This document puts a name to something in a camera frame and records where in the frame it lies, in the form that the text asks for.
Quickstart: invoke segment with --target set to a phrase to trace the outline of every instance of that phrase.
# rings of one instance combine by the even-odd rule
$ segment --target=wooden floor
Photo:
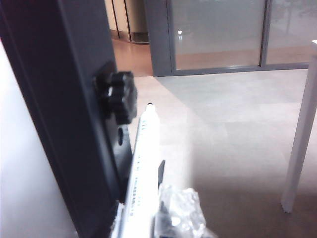
[[[152,76],[150,45],[112,40],[115,61],[120,71],[132,71],[134,76]]]

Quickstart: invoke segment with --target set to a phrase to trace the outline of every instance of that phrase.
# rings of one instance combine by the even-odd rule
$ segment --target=white table leg
[[[286,185],[282,196],[284,212],[290,213],[296,196],[304,158],[317,106],[317,41],[313,41],[313,56],[309,65],[302,105],[297,122]]]

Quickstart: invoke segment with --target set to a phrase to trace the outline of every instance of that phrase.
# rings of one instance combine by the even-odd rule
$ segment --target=door
[[[0,33],[62,194],[60,206],[66,205],[76,228],[74,237],[107,237],[118,201],[124,201],[132,153],[125,122],[118,122],[109,105],[101,107],[101,96],[111,97],[115,86],[97,93],[102,87],[96,80],[106,82],[116,72],[104,0],[2,0]],[[30,166],[25,156],[16,166]],[[27,216],[16,220],[19,214],[6,220],[6,229],[21,232],[16,237],[36,237],[39,228],[45,231],[41,237],[66,236],[47,220],[56,215],[57,204],[49,202],[56,197],[42,189],[37,199],[47,206],[37,210],[39,223]],[[24,217],[29,192],[12,198]]]
[[[307,68],[317,39],[316,1],[145,3],[155,76]]]

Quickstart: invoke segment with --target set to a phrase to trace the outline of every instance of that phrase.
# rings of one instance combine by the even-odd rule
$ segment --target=screw hole
[[[119,145],[122,145],[122,143],[123,143],[123,130],[122,130],[122,128],[118,129],[118,143],[119,143]]]

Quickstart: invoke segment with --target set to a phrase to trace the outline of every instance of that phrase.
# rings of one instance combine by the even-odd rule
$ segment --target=gray door frame
[[[154,76],[179,76],[308,68],[308,62],[266,64],[272,10],[272,0],[266,0],[264,6],[259,65],[177,70],[175,64],[171,1],[172,0],[145,0]]]
[[[0,35],[78,236],[108,237],[132,152],[96,93],[116,72],[104,0],[2,0]]]

